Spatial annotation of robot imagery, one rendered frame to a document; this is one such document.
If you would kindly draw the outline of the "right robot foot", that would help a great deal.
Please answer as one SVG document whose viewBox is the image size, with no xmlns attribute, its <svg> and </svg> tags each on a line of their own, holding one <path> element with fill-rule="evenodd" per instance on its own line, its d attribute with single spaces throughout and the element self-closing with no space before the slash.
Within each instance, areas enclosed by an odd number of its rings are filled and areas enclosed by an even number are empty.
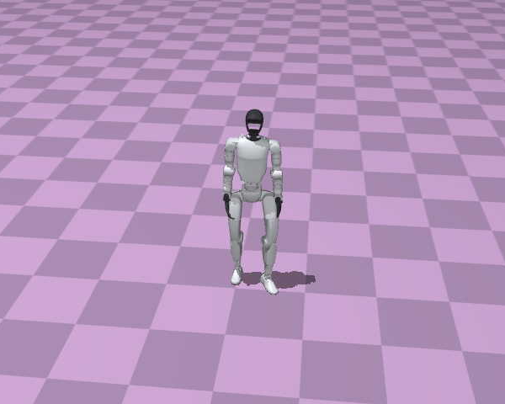
<svg viewBox="0 0 505 404">
<path fill-rule="evenodd" d="M 233 271 L 233 274 L 231 276 L 231 283 L 232 284 L 239 284 L 242 280 L 242 266 L 241 266 L 241 269 L 239 271 L 239 268 L 237 267 L 237 269 L 234 269 Z"/>
</svg>

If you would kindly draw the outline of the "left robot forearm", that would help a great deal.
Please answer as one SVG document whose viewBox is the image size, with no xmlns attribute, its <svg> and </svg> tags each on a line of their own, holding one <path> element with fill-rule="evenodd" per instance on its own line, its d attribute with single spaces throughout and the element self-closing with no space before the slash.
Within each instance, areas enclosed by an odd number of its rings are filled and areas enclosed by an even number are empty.
<svg viewBox="0 0 505 404">
<path fill-rule="evenodd" d="M 280 169 L 281 170 L 281 169 Z M 274 200 L 276 197 L 280 197 L 282 201 L 282 183 L 283 183 L 283 173 L 281 170 L 281 178 L 273 179 L 274 188 Z"/>
</svg>

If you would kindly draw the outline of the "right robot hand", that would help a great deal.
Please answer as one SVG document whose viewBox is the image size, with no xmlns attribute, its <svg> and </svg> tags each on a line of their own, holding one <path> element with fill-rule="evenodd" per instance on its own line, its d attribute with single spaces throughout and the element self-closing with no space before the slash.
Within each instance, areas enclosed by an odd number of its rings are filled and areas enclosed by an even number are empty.
<svg viewBox="0 0 505 404">
<path fill-rule="evenodd" d="M 231 218 L 231 214 L 229 213 L 229 201 L 231 199 L 229 199 L 229 195 L 228 194 L 224 194 L 224 199 L 223 200 L 225 201 L 226 213 L 229 216 L 229 218 Z M 235 219 L 235 218 L 231 218 L 231 219 Z"/>
</svg>

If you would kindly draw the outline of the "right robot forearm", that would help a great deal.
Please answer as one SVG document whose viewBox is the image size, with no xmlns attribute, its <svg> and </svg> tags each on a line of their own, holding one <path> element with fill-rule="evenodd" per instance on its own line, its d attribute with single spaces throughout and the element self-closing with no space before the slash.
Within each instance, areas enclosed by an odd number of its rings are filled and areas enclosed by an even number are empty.
<svg viewBox="0 0 505 404">
<path fill-rule="evenodd" d="M 229 195 L 229 198 L 231 197 L 232 193 L 231 193 L 231 190 L 232 190 L 232 180 L 233 180 L 233 176 L 228 176 L 228 175 L 225 175 L 225 167 L 224 166 L 224 169 L 223 169 L 223 194 L 222 194 L 222 197 L 224 198 L 224 194 L 228 194 Z"/>
</svg>

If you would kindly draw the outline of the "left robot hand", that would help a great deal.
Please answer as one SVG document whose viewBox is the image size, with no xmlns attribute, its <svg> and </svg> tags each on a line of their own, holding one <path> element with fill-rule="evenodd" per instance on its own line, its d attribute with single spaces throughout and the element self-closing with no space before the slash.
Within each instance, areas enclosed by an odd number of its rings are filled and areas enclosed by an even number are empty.
<svg viewBox="0 0 505 404">
<path fill-rule="evenodd" d="M 277 217 L 279 217 L 279 213 L 281 211 L 281 204 L 283 203 L 283 200 L 281 201 L 280 197 L 276 197 L 275 203 L 277 205 Z"/>
</svg>

